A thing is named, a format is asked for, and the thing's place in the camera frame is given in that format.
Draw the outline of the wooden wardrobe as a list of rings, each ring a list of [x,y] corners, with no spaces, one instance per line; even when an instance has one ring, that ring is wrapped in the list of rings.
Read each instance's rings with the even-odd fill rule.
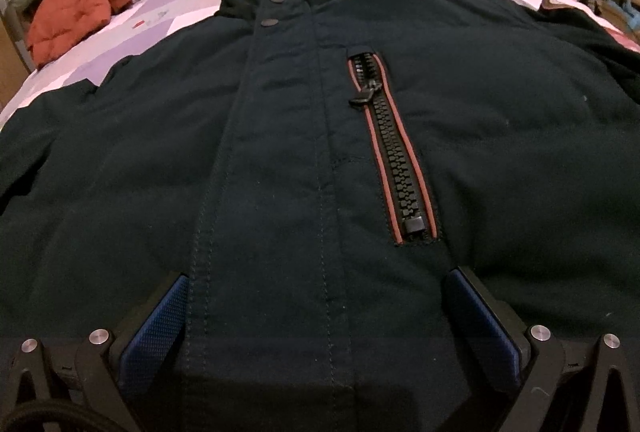
[[[26,50],[26,28],[21,15],[11,7],[1,15],[1,108],[7,107],[34,70]]]

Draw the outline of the orange red down jacket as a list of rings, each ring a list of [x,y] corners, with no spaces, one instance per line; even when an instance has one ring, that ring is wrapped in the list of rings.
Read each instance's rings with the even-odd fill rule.
[[[26,48],[35,67],[59,59],[76,44],[110,24],[132,0],[42,0],[32,18]]]

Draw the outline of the dark navy padded jacket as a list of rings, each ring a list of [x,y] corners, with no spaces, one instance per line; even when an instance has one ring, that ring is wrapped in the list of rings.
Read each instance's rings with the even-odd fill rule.
[[[138,431],[492,431],[448,319],[459,267],[527,325],[617,334],[639,403],[639,132],[1,141],[1,398],[24,339],[114,329],[181,273]]]

